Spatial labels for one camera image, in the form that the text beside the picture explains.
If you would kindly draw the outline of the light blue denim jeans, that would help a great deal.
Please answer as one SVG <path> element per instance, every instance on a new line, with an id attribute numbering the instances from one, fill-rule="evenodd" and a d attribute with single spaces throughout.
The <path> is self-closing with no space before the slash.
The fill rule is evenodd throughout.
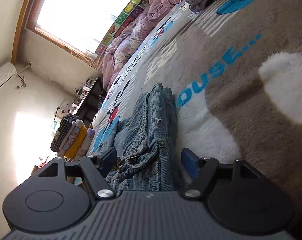
<path id="1" fill-rule="evenodd" d="M 117 161 L 105 180 L 122 191 L 176 191 L 182 185 L 175 156 L 178 122 L 172 90 L 157 83 L 142 93 L 130 117 L 99 132 L 96 155 L 114 147 Z"/>

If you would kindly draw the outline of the folded clothes pile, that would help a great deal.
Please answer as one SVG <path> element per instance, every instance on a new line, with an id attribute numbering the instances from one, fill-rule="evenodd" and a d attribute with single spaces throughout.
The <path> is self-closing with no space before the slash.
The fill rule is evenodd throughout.
<path id="1" fill-rule="evenodd" d="M 67 161 L 78 160 L 86 155 L 95 133 L 79 116 L 69 113 L 59 122 L 50 150 Z"/>

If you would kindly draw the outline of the dark side desk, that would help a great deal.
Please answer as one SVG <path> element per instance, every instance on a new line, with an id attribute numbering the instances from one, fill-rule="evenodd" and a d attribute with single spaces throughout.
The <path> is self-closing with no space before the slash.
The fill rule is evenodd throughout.
<path id="1" fill-rule="evenodd" d="M 97 77 L 79 106 L 74 110 L 73 115 L 77 115 L 83 121 L 85 127 L 89 128 L 106 95 L 107 93 L 103 89 L 103 81 L 100 77 Z"/>

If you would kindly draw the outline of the Mickey plush bed blanket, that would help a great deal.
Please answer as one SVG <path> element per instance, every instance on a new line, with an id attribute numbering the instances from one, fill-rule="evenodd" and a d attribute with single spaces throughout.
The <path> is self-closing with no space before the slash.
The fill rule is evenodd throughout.
<path id="1" fill-rule="evenodd" d="M 96 114 L 95 141 L 157 84 L 172 90 L 181 152 L 243 159 L 302 210 L 302 0 L 219 0 L 177 6 L 123 67 Z"/>

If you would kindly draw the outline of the white air conditioner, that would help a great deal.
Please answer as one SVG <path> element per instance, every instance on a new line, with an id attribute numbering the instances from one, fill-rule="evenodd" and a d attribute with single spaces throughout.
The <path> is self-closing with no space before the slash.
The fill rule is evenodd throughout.
<path id="1" fill-rule="evenodd" d="M 0 67 L 0 88 L 13 76 L 16 75 L 16 67 L 10 63 L 7 62 L 3 66 Z"/>

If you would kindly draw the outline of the alphabet foam mat strip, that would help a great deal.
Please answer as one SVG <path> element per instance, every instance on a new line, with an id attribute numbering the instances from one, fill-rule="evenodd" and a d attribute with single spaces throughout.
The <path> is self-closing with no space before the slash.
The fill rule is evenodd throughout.
<path id="1" fill-rule="evenodd" d="M 148 7 L 149 0 L 131 0 L 121 11 L 115 22 L 111 25 L 108 32 L 103 37 L 95 53 L 102 56 L 111 42 L 119 37 L 122 31 Z"/>

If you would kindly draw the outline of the pink purple floral quilt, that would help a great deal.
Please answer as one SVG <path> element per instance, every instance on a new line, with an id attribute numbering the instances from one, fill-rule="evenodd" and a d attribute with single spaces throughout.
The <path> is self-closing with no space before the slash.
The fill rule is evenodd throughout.
<path id="1" fill-rule="evenodd" d="M 181 0 L 149 0 L 144 11 L 129 23 L 119 37 L 105 50 L 100 64 L 103 75 L 103 89 L 108 91 L 118 73 L 139 48 L 156 25 Z"/>

